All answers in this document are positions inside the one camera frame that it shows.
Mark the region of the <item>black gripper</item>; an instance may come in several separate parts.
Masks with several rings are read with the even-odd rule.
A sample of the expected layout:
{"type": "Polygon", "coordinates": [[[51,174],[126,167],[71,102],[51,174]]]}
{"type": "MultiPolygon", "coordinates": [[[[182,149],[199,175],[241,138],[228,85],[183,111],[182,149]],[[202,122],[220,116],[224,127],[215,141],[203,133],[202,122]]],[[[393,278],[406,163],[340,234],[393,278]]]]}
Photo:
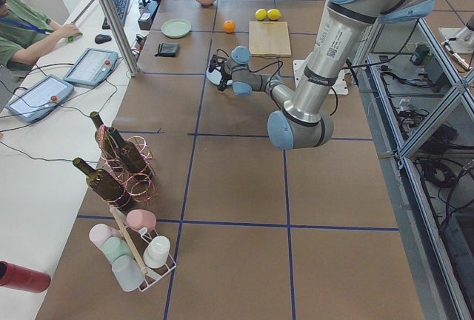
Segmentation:
{"type": "Polygon", "coordinates": [[[207,79],[217,86],[219,91],[224,91],[232,84],[232,77],[225,70],[226,58],[213,55],[207,68],[207,79]]]}

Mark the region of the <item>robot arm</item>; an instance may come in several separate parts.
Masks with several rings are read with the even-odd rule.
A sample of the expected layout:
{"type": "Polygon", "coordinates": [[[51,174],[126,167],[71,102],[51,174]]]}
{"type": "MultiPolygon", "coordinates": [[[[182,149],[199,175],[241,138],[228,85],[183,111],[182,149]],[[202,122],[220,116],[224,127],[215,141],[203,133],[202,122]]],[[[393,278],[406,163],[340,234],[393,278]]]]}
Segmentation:
{"type": "Polygon", "coordinates": [[[265,92],[278,106],[267,121],[272,144],[282,150],[317,147],[333,134],[333,121],[322,110],[331,87],[361,33],[375,22],[420,19],[435,0],[327,0],[313,51],[295,90],[277,75],[250,71],[250,51],[237,46],[227,58],[214,55],[207,76],[218,90],[231,87],[236,96],[265,92]]]}

